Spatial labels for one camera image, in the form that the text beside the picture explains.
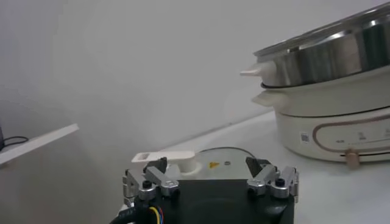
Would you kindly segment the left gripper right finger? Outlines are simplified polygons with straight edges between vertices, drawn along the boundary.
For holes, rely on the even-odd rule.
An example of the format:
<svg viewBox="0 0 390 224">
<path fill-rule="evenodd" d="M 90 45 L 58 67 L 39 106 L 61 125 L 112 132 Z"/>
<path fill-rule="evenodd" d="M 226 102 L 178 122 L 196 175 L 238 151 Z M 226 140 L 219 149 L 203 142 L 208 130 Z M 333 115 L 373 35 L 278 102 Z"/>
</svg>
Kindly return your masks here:
<svg viewBox="0 0 390 224">
<path fill-rule="evenodd" d="M 246 158 L 252 175 L 247 180 L 248 192 L 256 197 L 269 194 L 277 199 L 292 197 L 299 200 L 299 173 L 295 167 L 286 166 L 280 170 L 266 159 Z"/>
</svg>

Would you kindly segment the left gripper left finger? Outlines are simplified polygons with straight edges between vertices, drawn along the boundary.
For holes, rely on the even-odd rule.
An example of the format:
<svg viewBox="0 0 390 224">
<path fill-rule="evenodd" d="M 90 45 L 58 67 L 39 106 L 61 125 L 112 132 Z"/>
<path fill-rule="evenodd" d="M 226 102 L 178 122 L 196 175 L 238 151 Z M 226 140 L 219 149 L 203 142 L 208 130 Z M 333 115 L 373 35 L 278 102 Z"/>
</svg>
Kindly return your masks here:
<svg viewBox="0 0 390 224">
<path fill-rule="evenodd" d="M 167 158 L 162 157 L 148 162 L 141 171 L 127 169 L 122 177 L 124 199 L 151 201 L 157 198 L 157 192 L 162 197 L 177 198 L 180 194 L 180 184 L 165 175 L 167 165 Z"/>
</svg>

